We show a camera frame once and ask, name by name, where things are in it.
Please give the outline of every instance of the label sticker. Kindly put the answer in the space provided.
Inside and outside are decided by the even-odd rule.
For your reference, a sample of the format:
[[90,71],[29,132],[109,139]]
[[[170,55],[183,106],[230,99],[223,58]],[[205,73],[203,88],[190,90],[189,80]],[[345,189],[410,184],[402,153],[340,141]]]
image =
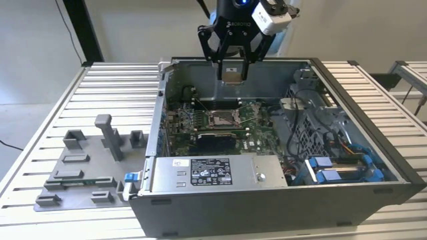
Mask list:
[[173,166],[174,167],[189,167],[190,166],[190,159],[174,159]]
[[226,72],[227,73],[237,73],[238,72],[238,68],[237,67],[226,68]]
[[233,185],[230,158],[191,159],[191,184],[194,186]]

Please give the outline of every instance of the black cable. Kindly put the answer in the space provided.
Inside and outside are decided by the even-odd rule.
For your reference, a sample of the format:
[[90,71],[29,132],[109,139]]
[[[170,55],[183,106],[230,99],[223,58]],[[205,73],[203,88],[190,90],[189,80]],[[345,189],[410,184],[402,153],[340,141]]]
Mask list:
[[207,19],[211,19],[211,13],[210,13],[209,7],[206,5],[206,1],[205,0],[197,0],[197,1],[198,1],[199,5],[202,7],[202,10],[205,12],[205,15],[206,15]]
[[78,49],[77,49],[73,31],[70,30],[69,25],[67,25],[67,23],[66,23],[63,11],[62,11],[62,8],[61,8],[61,5],[59,5],[59,0],[55,0],[55,3],[57,3],[57,7],[58,7],[58,11],[59,11],[59,14],[61,14],[62,21],[63,21],[63,23],[65,23],[65,25],[66,25],[66,28],[67,28],[67,30],[69,30],[69,33],[70,33],[70,38],[71,38],[71,43],[73,43],[74,51],[75,51],[75,54],[77,54],[78,57],[79,57],[81,65],[82,65],[82,64],[83,64],[82,57],[81,57],[79,52],[78,52]]
[[287,153],[299,161],[299,162],[303,162],[303,160],[301,159],[298,153],[294,154],[291,152],[291,142],[293,142],[293,138],[294,138],[294,135],[295,135],[295,132],[297,132],[297,126],[299,124],[299,105],[297,103],[297,96],[294,95],[294,103],[295,103],[295,119],[294,119],[294,125],[293,125],[293,129],[291,129],[291,135],[289,136],[289,139],[287,139],[287,142],[286,142],[286,150],[287,150]]
[[14,146],[14,145],[10,145],[10,144],[7,144],[7,143],[6,143],[5,141],[2,141],[2,140],[0,140],[0,144],[3,144],[5,146],[7,146],[7,147],[10,147],[10,148],[14,148],[14,149],[18,149],[18,150],[25,151],[25,149],[22,149],[21,147]]
[[181,97],[179,97],[179,100],[183,101],[183,98],[185,98],[185,91],[187,88],[194,88],[195,86],[194,85],[185,85],[182,86],[182,89],[181,89]]
[[405,104],[405,103],[406,103],[406,100],[408,100],[408,97],[409,97],[410,92],[412,92],[412,90],[413,90],[413,87],[414,87],[414,86],[412,86],[412,87],[409,88],[409,90],[408,90],[408,93],[406,93],[406,95],[405,95],[405,98],[404,98],[402,104]]
[[420,114],[421,109],[422,109],[422,105],[418,105],[416,113],[414,113],[416,116]]
[[[293,129],[291,129],[291,135],[290,135],[290,137],[289,137],[289,139],[287,139],[287,142],[286,142],[286,150],[287,150],[287,153],[289,153],[298,161],[302,162],[303,160],[301,159],[299,154],[302,154],[302,153],[305,153],[305,152],[302,152],[302,153],[298,152],[297,154],[294,154],[294,153],[291,152],[291,141],[293,141],[293,137],[294,137],[294,135],[295,135],[295,133],[297,133],[297,126],[298,126],[298,123],[299,123],[299,105],[298,105],[298,103],[297,103],[297,99],[299,99],[303,103],[306,102],[305,99],[302,99],[301,97],[298,97],[298,94],[299,94],[301,91],[314,91],[314,92],[317,92],[318,94],[321,94],[321,93],[329,93],[329,92],[328,92],[328,91],[322,91],[322,90],[315,90],[315,89],[311,89],[311,88],[302,88],[301,90],[298,90],[298,91],[295,92],[294,97],[293,97],[294,102],[295,102],[295,120],[294,120]],[[326,125],[326,124],[321,121],[321,119],[318,118],[317,114],[314,114],[314,118],[315,118],[315,120],[321,123],[321,125],[326,128],[326,130],[333,133],[334,138],[336,138],[336,141],[337,141],[337,144],[340,144],[340,138],[338,138],[340,135],[333,131],[333,129],[329,127],[329,125]]]

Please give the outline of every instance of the black pole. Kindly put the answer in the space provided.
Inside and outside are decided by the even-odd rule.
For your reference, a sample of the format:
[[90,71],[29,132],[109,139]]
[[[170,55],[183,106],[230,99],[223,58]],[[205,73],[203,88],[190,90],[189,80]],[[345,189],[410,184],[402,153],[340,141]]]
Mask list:
[[86,61],[105,62],[86,0],[63,0]]

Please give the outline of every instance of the black power cord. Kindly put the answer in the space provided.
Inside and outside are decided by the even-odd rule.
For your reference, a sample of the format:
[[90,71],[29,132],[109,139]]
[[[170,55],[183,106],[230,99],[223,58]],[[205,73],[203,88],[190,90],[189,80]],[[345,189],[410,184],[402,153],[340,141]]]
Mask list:
[[417,110],[416,110],[416,113],[414,113],[416,116],[420,114],[421,109],[422,109],[422,105],[418,105]]
[[63,23],[65,23],[65,25],[66,25],[66,28],[67,28],[67,30],[69,30],[69,33],[70,33],[70,38],[71,38],[71,44],[73,44],[73,47],[74,47],[74,51],[75,51],[75,54],[77,54],[78,57],[79,57],[81,65],[82,65],[82,64],[83,64],[82,57],[81,57],[79,52],[78,52],[78,49],[77,49],[73,31],[70,30],[69,25],[67,25],[67,23],[66,23],[63,11],[62,11],[62,8],[61,8],[61,5],[59,5],[59,0],[55,0],[55,3],[57,3],[57,7],[58,7],[58,11],[59,11],[59,14],[61,14],[62,21],[63,21]]
[[409,97],[409,95],[410,95],[410,92],[412,92],[413,88],[414,88],[414,86],[412,86],[412,87],[409,88],[408,93],[406,93],[405,98],[404,98],[404,101],[402,101],[402,104],[406,103],[406,100],[408,100],[408,97]]
[[10,144],[7,144],[7,143],[6,143],[5,141],[2,141],[2,140],[0,140],[0,144],[3,144],[5,146],[7,146],[7,147],[10,147],[10,148],[14,148],[14,149],[18,149],[18,150],[25,151],[25,149],[22,149],[21,147],[14,146],[14,145],[10,145]]

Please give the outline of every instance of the power supply label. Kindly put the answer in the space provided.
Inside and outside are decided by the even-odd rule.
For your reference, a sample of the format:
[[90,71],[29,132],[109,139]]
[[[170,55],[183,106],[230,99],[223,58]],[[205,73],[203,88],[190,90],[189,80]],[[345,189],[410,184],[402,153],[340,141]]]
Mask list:
[[233,185],[230,158],[191,159],[191,184],[194,186]]

